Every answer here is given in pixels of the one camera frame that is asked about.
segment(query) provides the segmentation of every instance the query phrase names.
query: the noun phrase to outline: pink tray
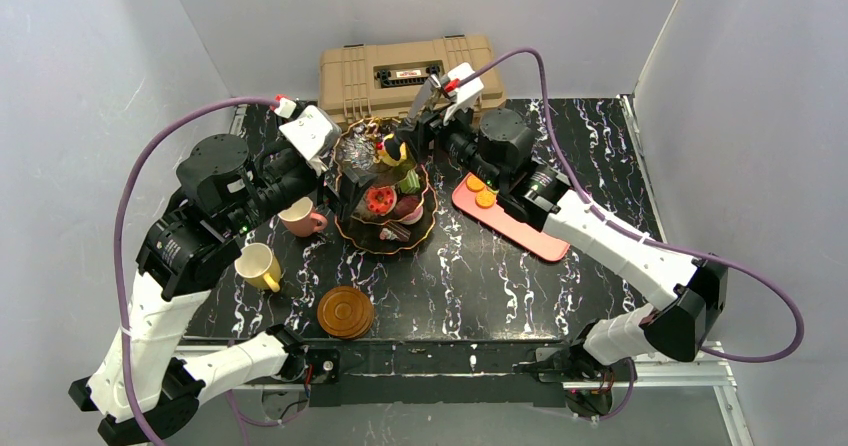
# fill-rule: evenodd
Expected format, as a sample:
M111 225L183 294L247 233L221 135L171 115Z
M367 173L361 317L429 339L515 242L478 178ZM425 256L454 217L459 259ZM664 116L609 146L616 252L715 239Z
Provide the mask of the pink tray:
M506 214L503 208L497 204L489 209L477 206L475 202L477 193L471 191L465 185L469 176L471 175L469 174L462 180L451 195L453 204L457 209L494 229L502 236L513 240L545 261L556 262L565 256L569 246L565 241L552 238L524 223L519 223Z

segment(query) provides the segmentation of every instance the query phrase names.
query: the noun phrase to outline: yellow mug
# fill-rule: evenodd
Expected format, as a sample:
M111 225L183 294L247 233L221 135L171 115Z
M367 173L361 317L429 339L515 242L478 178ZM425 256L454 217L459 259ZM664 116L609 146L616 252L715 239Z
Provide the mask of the yellow mug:
M241 248L241 256L235 262L236 273L248 284L259 289L280 291L283 271L271 248L262 243L251 243Z

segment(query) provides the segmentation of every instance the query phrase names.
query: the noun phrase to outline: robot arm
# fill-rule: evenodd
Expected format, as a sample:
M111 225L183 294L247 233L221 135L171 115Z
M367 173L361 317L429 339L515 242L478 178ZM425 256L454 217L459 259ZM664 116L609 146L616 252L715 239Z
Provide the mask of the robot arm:
M661 352L693 361L724 308L727 268L633 241L607 221L648 238L596 204L584 203L568 178L533 159L535 132L510 110L486 113L472 126L471 107L482 92L466 63L446 76L431 76L397 133L384 141L389 154L405 147L417 160L435 144L492 189L497 203L518 221L562 239L621 276L648 303L631 313L589 325L571 345L591 357L594 369L623 358ZM447 98L448 108L439 109ZM604 212L599 219L590 206Z
M268 155L255 164L237 136L215 135L197 144L177 167L180 189L138 254L128 332L131 370L141 411L160 437L178 431L201 404L225 391L280 375L284 367L298 373L288 360L304 351L300 339L285 328L206 356L173 358L197 308L239 256L236 239L321 190L326 167L319 156L335 144L339 127L321 110L303 103L281 100L276 112L299 115L280 127L282 138L275 151L279 156L267 165ZM344 205L358 200L356 195L364 193L369 180L346 178L352 188L324 192L342 216L349 214ZM97 371L75 381L69 391L82 410L99 410L105 416L98 431L111 446L146 441L124 389L122 334L116 333Z

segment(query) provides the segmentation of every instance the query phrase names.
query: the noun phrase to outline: wooden coaster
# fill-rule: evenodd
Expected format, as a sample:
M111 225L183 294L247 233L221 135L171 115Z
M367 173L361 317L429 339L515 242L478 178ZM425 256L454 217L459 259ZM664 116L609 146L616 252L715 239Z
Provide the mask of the wooden coaster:
M374 305L362 291L350 286L333 288L318 302L318 323L330 336L361 338L374 322Z

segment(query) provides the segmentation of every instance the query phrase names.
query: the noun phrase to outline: orange fruit slice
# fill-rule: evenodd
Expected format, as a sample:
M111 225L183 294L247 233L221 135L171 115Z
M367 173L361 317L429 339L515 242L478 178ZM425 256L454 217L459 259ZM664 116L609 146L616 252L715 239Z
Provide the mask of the orange fruit slice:
M465 187L467 187L470 191L477 193L483 191L483 189L486 188L486 185L483 184L483 181L480 178L472 174L467 180L465 180Z
M477 206L480 206L483 209L489 209L495 205L495 193L488 189L484 189L477 193L477 197L474 198L474 202L477 203Z

